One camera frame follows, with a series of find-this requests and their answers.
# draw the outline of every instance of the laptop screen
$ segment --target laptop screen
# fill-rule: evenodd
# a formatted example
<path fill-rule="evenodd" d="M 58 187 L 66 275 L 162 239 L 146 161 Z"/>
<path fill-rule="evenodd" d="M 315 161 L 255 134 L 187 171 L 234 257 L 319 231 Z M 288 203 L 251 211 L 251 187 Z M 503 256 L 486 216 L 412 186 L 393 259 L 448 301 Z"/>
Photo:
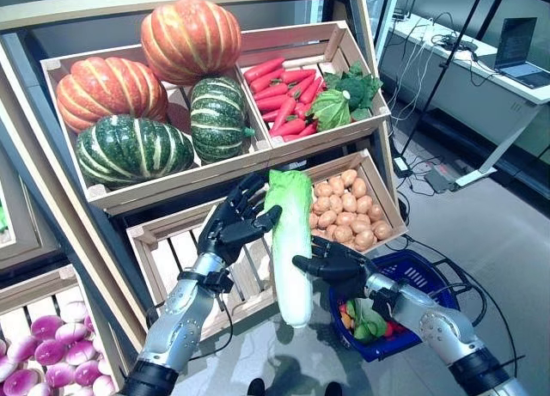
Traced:
<path fill-rule="evenodd" d="M 500 34 L 495 69 L 523 64 L 529 55 L 536 18 L 506 18 Z"/>

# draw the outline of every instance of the pumpkin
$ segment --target pumpkin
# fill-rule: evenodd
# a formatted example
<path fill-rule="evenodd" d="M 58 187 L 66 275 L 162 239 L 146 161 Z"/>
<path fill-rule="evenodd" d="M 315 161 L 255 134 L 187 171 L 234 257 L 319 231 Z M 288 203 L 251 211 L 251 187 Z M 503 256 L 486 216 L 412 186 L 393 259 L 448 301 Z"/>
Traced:
<path fill-rule="evenodd" d="M 245 96 L 237 82 L 226 76 L 197 82 L 191 94 L 191 138 L 203 163 L 242 153 L 244 138 L 254 134 L 245 118 Z"/>
<path fill-rule="evenodd" d="M 78 135 L 76 158 L 90 183 L 114 189 L 186 170 L 193 146 L 172 125 L 112 115 Z"/>
<path fill-rule="evenodd" d="M 241 53 L 236 18 L 205 0 L 178 0 L 156 8 L 142 22 L 141 41 L 156 76 L 178 85 L 224 72 Z"/>
<path fill-rule="evenodd" d="M 146 65 L 115 57 L 75 62 L 56 96 L 63 121 L 75 132 L 114 114 L 163 121 L 168 108 L 166 89 Z"/>

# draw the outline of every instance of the white desk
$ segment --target white desk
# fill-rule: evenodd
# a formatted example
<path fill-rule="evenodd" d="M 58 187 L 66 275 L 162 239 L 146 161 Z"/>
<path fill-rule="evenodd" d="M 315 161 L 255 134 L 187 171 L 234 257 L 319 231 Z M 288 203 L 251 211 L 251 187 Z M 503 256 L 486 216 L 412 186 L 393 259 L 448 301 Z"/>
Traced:
<path fill-rule="evenodd" d="M 411 15 L 409 20 L 397 22 L 395 25 L 391 44 L 403 41 L 408 36 L 408 52 L 404 58 L 406 61 L 413 52 L 415 45 L 417 46 L 416 52 L 419 50 L 423 38 L 427 52 L 424 52 L 418 58 L 421 61 L 418 65 L 422 69 L 425 61 L 430 56 L 431 50 L 433 50 L 433 56 L 423 83 L 423 92 L 417 103 L 418 107 L 424 105 L 427 95 L 441 71 L 438 64 L 449 57 L 449 51 L 440 46 L 434 46 L 431 43 L 431 38 L 436 34 L 451 33 L 450 29 L 439 24 L 432 25 L 430 21 L 417 15 Z M 477 45 L 478 49 L 475 53 L 481 62 L 483 62 L 484 56 L 496 54 L 497 52 L 495 47 L 478 40 L 473 40 L 467 36 L 464 36 L 463 39 Z M 402 48 L 402 44 L 388 47 L 381 66 L 381 73 L 384 76 L 395 79 L 401 75 L 399 72 L 403 69 L 401 66 Z M 441 108 L 497 145 L 497 148 L 477 170 L 456 181 L 459 187 L 496 171 L 493 165 L 500 156 L 516 141 L 539 111 L 550 102 L 550 86 L 531 89 L 501 75 L 491 76 L 482 86 L 476 88 L 470 82 L 470 66 L 471 71 L 475 74 L 474 80 L 476 83 L 481 82 L 482 78 L 486 78 L 493 73 L 486 66 L 472 63 L 469 52 L 458 52 L 432 101 L 434 107 Z M 407 95 L 407 92 L 410 94 L 417 91 L 418 87 L 417 71 L 409 70 L 403 76 L 402 88 L 405 88 L 405 95 Z"/>

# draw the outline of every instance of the orange pumpkin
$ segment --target orange pumpkin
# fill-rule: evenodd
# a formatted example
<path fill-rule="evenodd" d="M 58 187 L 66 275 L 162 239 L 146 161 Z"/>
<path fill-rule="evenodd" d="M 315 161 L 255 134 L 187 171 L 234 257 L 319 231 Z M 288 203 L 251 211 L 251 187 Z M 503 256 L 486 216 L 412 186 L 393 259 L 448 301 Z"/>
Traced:
<path fill-rule="evenodd" d="M 124 58 L 75 62 L 56 96 L 63 121 L 75 132 L 114 114 L 164 121 L 168 108 L 166 89 L 147 65 Z"/>
<path fill-rule="evenodd" d="M 141 41 L 160 79 L 189 85 L 230 68 L 241 53 L 241 29 L 226 9 L 205 0 L 178 0 L 147 15 Z"/>

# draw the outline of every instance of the laptop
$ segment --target laptop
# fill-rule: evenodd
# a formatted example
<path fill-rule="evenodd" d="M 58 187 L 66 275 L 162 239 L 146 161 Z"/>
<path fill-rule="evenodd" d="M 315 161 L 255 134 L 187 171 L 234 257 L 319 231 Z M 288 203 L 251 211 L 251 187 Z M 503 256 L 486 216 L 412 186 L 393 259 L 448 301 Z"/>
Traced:
<path fill-rule="evenodd" d="M 536 18 L 506 18 L 496 55 L 480 60 L 499 74 L 529 88 L 550 85 L 550 72 L 527 62 Z"/>

